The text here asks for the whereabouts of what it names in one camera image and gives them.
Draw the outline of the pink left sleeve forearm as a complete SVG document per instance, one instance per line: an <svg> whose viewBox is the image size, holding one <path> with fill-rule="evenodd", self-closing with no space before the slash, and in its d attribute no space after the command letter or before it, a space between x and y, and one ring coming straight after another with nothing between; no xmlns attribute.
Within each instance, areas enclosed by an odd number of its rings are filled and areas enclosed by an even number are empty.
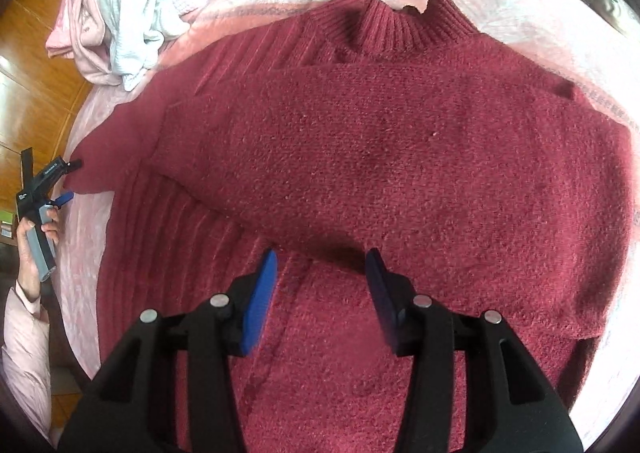
<svg viewBox="0 0 640 453"><path fill-rule="evenodd" d="M49 314L41 298L30 301L18 282L6 297L3 339L2 376L30 423L52 444Z"/></svg>

